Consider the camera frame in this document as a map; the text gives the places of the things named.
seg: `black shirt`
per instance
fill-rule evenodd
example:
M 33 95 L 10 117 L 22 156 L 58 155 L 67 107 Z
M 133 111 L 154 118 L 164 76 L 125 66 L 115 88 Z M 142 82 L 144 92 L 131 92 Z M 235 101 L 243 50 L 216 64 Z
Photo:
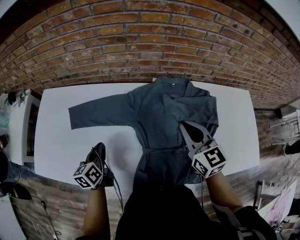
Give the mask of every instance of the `black shirt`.
M 235 213 L 243 227 L 255 229 L 266 240 L 276 240 L 270 225 L 253 207 Z M 84 236 L 77 240 L 98 240 Z M 121 217 L 116 240 L 229 239 L 238 240 L 237 229 L 228 223 L 210 221 L 193 192 L 185 186 L 143 189 L 133 192 Z

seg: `white tabletop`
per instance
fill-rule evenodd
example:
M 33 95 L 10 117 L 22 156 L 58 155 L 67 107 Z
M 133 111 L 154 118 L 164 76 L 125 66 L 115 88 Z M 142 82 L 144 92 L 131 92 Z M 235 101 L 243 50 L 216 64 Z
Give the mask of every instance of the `white tabletop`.
M 228 158 L 228 175 L 259 165 L 258 135 L 250 94 L 246 90 L 192 82 L 217 98 L 219 128 L 215 139 Z M 121 191 L 132 191 L 142 147 L 131 127 L 87 127 L 71 130 L 68 108 L 115 94 L 127 93 L 145 83 L 107 83 L 45 90 L 37 118 L 35 171 L 37 174 L 76 184 L 72 175 L 91 147 L 103 142 L 107 162 Z

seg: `gray jacket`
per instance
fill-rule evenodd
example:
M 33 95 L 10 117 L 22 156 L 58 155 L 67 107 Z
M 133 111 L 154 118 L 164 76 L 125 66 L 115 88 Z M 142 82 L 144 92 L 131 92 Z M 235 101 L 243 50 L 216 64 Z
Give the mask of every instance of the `gray jacket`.
M 218 127 L 216 98 L 184 78 L 159 77 L 127 94 L 96 99 L 69 108 L 71 128 L 131 126 L 142 145 L 134 188 L 149 185 L 198 183 L 193 174 L 181 120 L 206 127 L 213 136 Z

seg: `person's arm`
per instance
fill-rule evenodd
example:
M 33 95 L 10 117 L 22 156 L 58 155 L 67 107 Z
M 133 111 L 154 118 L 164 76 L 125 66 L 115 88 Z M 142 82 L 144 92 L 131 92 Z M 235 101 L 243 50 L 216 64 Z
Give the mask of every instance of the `person's arm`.
M 222 172 L 207 178 L 206 183 L 210 192 L 210 199 L 214 204 L 228 207 L 233 213 L 243 207 L 239 196 Z
M 84 224 L 84 236 L 97 236 L 102 240 L 110 239 L 110 228 L 104 187 L 91 190 Z

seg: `brick wall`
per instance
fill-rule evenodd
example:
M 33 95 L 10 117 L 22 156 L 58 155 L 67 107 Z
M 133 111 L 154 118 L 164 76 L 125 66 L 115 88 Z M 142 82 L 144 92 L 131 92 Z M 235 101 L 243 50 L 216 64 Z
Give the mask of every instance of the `brick wall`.
M 151 82 L 160 75 L 247 89 L 254 107 L 300 97 L 299 42 L 255 0 L 65 0 L 0 44 L 0 89 Z

